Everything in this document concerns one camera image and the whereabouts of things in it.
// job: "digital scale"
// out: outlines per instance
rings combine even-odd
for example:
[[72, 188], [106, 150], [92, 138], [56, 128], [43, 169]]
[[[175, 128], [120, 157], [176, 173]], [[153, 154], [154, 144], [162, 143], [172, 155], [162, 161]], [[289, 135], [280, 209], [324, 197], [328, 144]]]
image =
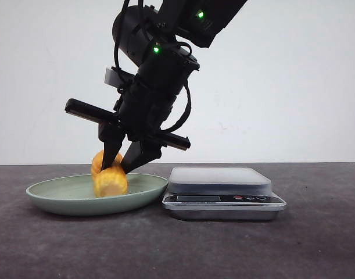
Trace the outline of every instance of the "digital scale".
[[272, 220], [286, 208], [271, 181], [246, 167], [176, 167], [162, 203], [183, 220]]

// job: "green plate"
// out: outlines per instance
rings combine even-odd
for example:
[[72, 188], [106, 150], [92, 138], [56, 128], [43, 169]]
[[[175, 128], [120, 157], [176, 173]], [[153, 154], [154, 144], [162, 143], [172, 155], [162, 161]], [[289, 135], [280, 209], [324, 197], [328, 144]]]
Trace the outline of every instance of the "green plate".
[[167, 188], [168, 180], [149, 174], [127, 175], [125, 195], [96, 198], [90, 174], [69, 176], [36, 183], [26, 189], [38, 208], [71, 216], [103, 215], [140, 208], [157, 199]]

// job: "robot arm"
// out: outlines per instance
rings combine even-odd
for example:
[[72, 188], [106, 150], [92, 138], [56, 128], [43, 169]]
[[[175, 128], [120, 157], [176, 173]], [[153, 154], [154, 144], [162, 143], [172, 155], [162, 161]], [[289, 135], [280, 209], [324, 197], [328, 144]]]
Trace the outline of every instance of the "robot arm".
[[[188, 77], [199, 70], [199, 64], [191, 47], [178, 42], [176, 35], [208, 48], [246, 1], [164, 0], [159, 11], [144, 6], [142, 0], [130, 7], [129, 0], [124, 1], [113, 25], [116, 66], [107, 69], [105, 75], [105, 83], [120, 94], [115, 112], [75, 99], [69, 99], [65, 107], [67, 113], [98, 123], [98, 137], [104, 143], [102, 169], [111, 166], [126, 135], [132, 142], [121, 163], [126, 173], [160, 158], [163, 146], [182, 150], [190, 147], [187, 137], [172, 132], [189, 116]], [[120, 68], [118, 48], [138, 66], [137, 74]], [[188, 95], [184, 114], [175, 125], [161, 130], [183, 87]]]

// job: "white backdrop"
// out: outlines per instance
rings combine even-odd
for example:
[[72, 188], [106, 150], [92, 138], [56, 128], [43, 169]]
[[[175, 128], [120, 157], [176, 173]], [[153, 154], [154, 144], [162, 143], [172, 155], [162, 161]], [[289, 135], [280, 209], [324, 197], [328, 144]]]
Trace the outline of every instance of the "white backdrop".
[[[0, 0], [0, 164], [90, 163], [102, 148], [96, 124], [64, 106], [112, 109], [103, 78], [121, 3]], [[155, 162], [355, 162], [355, 0], [249, 0], [193, 54], [201, 69], [178, 130], [192, 147]], [[185, 102], [182, 92], [165, 127]]]

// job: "cable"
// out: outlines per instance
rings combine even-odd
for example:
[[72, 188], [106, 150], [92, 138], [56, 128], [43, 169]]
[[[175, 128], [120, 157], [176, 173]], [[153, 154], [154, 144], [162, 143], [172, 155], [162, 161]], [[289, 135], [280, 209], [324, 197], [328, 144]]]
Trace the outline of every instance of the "cable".
[[192, 53], [192, 48], [187, 42], [167, 42], [165, 44], [160, 44], [160, 46], [164, 49], [170, 49], [174, 47], [187, 47], [189, 49], [189, 53], [185, 55], [186, 57], [190, 56]]
[[124, 2], [123, 2], [123, 7], [122, 7], [120, 15], [119, 15], [119, 22], [117, 23], [117, 35], [116, 35], [115, 46], [114, 46], [115, 68], [116, 68], [116, 70], [117, 70], [117, 72], [119, 74], [119, 77], [122, 80], [122, 82], [126, 82], [126, 80], [121, 75], [121, 68], [119, 66], [119, 58], [118, 58], [118, 50], [119, 50], [119, 44], [120, 44], [120, 38], [121, 38], [121, 26], [123, 24], [125, 10], [127, 10], [129, 3], [130, 3], [130, 0], [124, 0]]
[[190, 111], [191, 111], [191, 95], [190, 95], [190, 89], [189, 89], [189, 85], [188, 85], [188, 80], [186, 80], [184, 87], [187, 91], [187, 96], [188, 96], [188, 103], [187, 106], [185, 107], [185, 111], [184, 113], [181, 115], [180, 119], [178, 119], [176, 121], [175, 124], [173, 124], [170, 128], [165, 129], [165, 130], [161, 130], [161, 132], [163, 133], [172, 133], [173, 131], [179, 129], [188, 119], [189, 115], [190, 115]]
[[138, 0], [138, 18], [140, 21], [142, 33], [144, 34], [145, 38], [150, 42], [144, 23], [144, 0]]

